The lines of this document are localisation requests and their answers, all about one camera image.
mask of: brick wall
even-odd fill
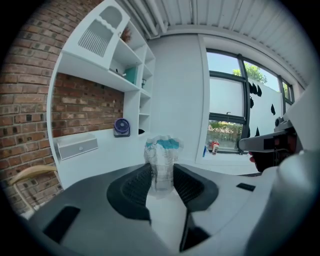
[[[42,5],[21,28],[4,61],[0,76],[0,179],[1,186],[17,213],[25,212],[28,208],[14,189],[8,186],[8,180],[27,167],[53,164],[45,128],[47,93],[52,70],[61,48],[74,28],[100,2],[52,0]],[[62,88],[67,88],[68,83],[63,82],[63,79],[61,81],[64,84]],[[64,106],[68,111],[71,104],[66,103]],[[90,105],[89,99],[87,106],[98,108]],[[96,129],[91,124],[80,127],[85,130]],[[68,132],[62,128],[60,131],[63,134],[72,132],[67,126],[66,128]],[[21,182],[19,186],[32,205],[46,202],[61,191],[57,179],[51,174]]]
[[[123,92],[58,74],[53,94],[53,137],[113,128],[115,120],[123,117],[123,108]],[[46,129],[39,123],[38,130]]]

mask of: ceiling panel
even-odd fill
[[[220,21],[218,23],[219,28],[230,29],[236,22],[237,14],[240,10],[243,0],[234,1],[221,1],[222,11]]]
[[[222,15],[223,0],[208,1],[206,8],[206,24],[208,26],[218,26]]]
[[[156,3],[163,21],[175,26],[175,30],[179,25],[194,24],[247,36],[280,56],[306,84],[314,72],[311,65],[318,63],[313,46],[296,20],[274,0],[157,0]]]

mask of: wooden chair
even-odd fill
[[[36,210],[32,207],[30,203],[26,200],[25,196],[21,193],[20,189],[17,186],[18,182],[33,178],[37,175],[40,174],[46,174],[54,172],[56,178],[58,179],[59,183],[60,179],[58,176],[57,168],[55,166],[49,166],[49,165],[37,165],[37,166],[32,166],[27,169],[24,169],[23,171],[19,172],[15,177],[13,177],[10,181],[9,184],[14,187],[15,191],[19,194],[21,197],[22,201],[30,208],[30,210],[34,213]]]

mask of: window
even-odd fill
[[[243,83],[210,77],[210,113],[244,116]]]
[[[241,72],[238,56],[230,53],[207,52],[210,75],[209,123],[205,144],[219,142],[219,153],[239,153],[240,140],[246,123],[246,78]]]
[[[289,101],[288,103],[290,105],[292,105],[295,102],[294,92],[293,92],[292,86],[288,85],[284,81],[282,81],[282,85],[283,85],[284,97],[285,97],[286,101]]]
[[[210,71],[234,74],[234,70],[240,70],[239,62],[234,57],[213,52],[207,52],[206,57],[208,60],[208,66]]]
[[[277,76],[247,61],[244,61],[244,66],[251,84],[262,84],[278,93],[280,92]]]
[[[209,120],[205,145],[212,151],[212,142],[219,142],[219,150],[236,151],[237,141],[240,140],[243,125],[235,122]]]
[[[237,141],[271,134],[275,120],[293,104],[292,86],[240,54],[207,49],[210,82],[205,145],[218,153],[241,153]]]

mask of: shelving unit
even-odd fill
[[[126,27],[131,32],[129,42],[120,38]],[[55,151],[57,140],[51,131],[52,98],[57,73],[124,92],[123,117],[130,123],[131,139],[150,132],[155,61],[144,37],[114,0],[103,1],[88,13],[62,48],[49,85],[47,130],[57,166],[60,162]],[[144,130],[144,133],[139,134],[139,129]]]

